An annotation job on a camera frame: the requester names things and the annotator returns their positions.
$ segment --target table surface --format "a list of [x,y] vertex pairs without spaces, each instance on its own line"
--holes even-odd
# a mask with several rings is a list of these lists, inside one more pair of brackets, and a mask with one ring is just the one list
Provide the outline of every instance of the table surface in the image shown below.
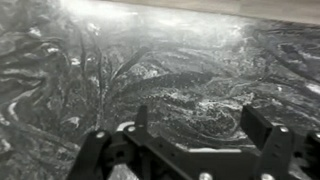
[[0,179],[62,179],[88,132],[114,132],[141,104],[152,135],[188,148],[252,149],[239,128],[248,104],[274,124],[318,130],[319,50],[313,25],[1,1]]

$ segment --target swirling pattern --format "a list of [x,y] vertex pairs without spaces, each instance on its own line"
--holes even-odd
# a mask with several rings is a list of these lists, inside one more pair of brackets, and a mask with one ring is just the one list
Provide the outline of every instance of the swirling pattern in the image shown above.
[[245,104],[319,129],[319,44],[305,24],[1,0],[0,179],[65,177],[88,132],[114,132],[141,104],[150,133],[190,148],[252,148],[238,125]]

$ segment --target marbled pattern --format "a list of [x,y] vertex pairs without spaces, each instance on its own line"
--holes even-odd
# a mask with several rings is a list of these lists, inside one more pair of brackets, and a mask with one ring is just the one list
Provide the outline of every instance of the marbled pattern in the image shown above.
[[63,179],[86,133],[115,131],[140,104],[150,133],[193,148],[252,148],[238,125],[244,104],[319,129],[319,50],[312,25],[0,0],[0,179]]

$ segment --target black mechanical part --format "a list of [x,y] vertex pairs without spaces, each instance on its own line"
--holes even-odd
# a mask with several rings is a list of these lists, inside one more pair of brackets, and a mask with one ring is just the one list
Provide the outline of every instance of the black mechanical part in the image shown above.
[[123,132],[90,133],[67,180],[107,179],[118,164],[126,164],[144,180],[296,180],[288,173],[291,157],[304,159],[309,165],[304,172],[320,177],[320,134],[303,137],[287,127],[274,127],[250,106],[243,108],[240,125],[261,150],[260,156],[244,151],[181,150],[147,132],[147,111],[141,106],[135,124]]

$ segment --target screw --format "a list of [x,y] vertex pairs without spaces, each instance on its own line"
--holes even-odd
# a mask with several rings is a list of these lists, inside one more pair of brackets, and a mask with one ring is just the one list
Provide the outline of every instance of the screw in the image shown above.
[[134,127],[134,126],[130,126],[129,128],[128,128],[128,131],[129,132],[133,132],[133,131],[135,131],[136,130],[136,128]]
[[320,132],[317,132],[317,133],[316,133],[316,136],[317,136],[317,138],[320,139]]
[[275,180],[275,178],[271,174],[262,174],[261,175],[261,180]]
[[97,138],[102,138],[104,135],[105,135],[104,132],[99,132],[99,133],[96,135],[96,137],[97,137]]
[[209,174],[207,172],[203,172],[200,174],[199,180],[213,180],[213,178],[212,178],[211,174]]
[[287,127],[280,127],[280,130],[282,131],[282,132],[289,132],[289,129],[287,128]]

